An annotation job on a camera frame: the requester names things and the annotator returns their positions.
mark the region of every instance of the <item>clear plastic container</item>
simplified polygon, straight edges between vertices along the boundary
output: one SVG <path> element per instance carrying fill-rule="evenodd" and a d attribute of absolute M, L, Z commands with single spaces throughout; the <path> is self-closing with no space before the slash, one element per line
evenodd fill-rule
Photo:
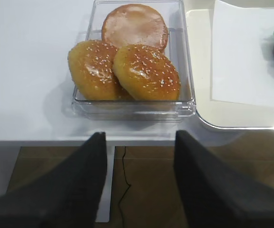
<path fill-rule="evenodd" d="M 75 87 L 73 110 L 92 120 L 159 120 L 179 122 L 195 114 L 196 103 L 190 65 L 186 17 L 182 0 L 96 0 L 88 26 L 86 40 L 101 39 L 106 16 L 115 8 L 140 3 L 156 9 L 168 27 L 165 55 L 179 72 L 181 92 L 178 101 L 91 101 Z"/>

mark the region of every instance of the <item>white tray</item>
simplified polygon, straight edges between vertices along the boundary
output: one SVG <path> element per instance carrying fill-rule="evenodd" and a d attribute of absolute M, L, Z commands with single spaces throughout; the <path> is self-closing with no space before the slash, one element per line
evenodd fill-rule
<path fill-rule="evenodd" d="M 274 7 L 274 0 L 225 0 L 239 7 Z M 200 118 L 215 128 L 274 128 L 274 109 L 211 99 L 211 32 L 214 0 L 187 0 L 186 22 L 196 108 Z"/>

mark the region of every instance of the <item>wooden floor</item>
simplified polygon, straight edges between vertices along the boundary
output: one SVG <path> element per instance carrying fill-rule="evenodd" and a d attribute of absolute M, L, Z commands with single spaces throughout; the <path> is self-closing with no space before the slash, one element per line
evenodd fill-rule
<path fill-rule="evenodd" d="M 74 147 L 22 148 L 9 190 L 20 187 L 51 170 Z M 235 169 L 274 187 L 274 134 L 249 132 L 235 142 L 210 148 Z M 118 201 L 126 190 L 122 169 L 124 148 L 116 149 L 110 222 L 96 228 L 121 228 Z M 124 159 L 127 180 L 132 184 L 122 201 L 127 228 L 186 228 L 173 172 L 173 147 L 127 147 Z"/>

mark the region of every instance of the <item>black cable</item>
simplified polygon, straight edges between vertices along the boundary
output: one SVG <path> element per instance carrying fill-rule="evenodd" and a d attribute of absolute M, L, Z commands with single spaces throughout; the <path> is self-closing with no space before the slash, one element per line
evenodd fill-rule
<path fill-rule="evenodd" d="M 123 168 L 123 173 L 124 173 L 124 179 L 125 179 L 126 184 L 127 184 L 127 189 L 126 189 L 126 191 L 123 193 L 121 199 L 120 199 L 119 202 L 118 202 L 118 207 L 119 207 L 119 211 L 120 211 L 121 219 L 122 219 L 122 228 L 125 227 L 125 226 L 124 226 L 125 223 L 124 223 L 123 211 L 122 211 L 122 209 L 121 209 L 120 204 L 121 204 L 121 201 L 123 200 L 124 196 L 126 195 L 127 191 L 128 191 L 129 188 L 132 186 L 131 184 L 129 184 L 129 183 L 127 182 L 126 170 L 125 170 L 125 168 L 124 168 L 124 157 L 125 157 L 126 153 L 127 153 L 127 148 L 124 147 L 124 154 L 123 154 L 123 156 L 122 156 L 122 168 Z"/>

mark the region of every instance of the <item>white table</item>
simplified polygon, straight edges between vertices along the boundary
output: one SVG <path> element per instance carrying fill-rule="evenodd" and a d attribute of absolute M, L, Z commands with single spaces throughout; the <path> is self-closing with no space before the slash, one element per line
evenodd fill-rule
<path fill-rule="evenodd" d="M 212 2 L 203 0 L 203 4 Z M 115 146 L 172 146 L 187 130 L 206 146 L 239 137 L 208 130 L 197 116 L 179 124 L 91 121 L 75 116 L 67 53 L 84 38 L 90 0 L 0 0 L 0 195 L 4 194 L 21 146 L 79 146 L 106 132 L 108 176 L 98 221 L 108 221 Z M 187 10 L 199 1 L 186 0 Z"/>

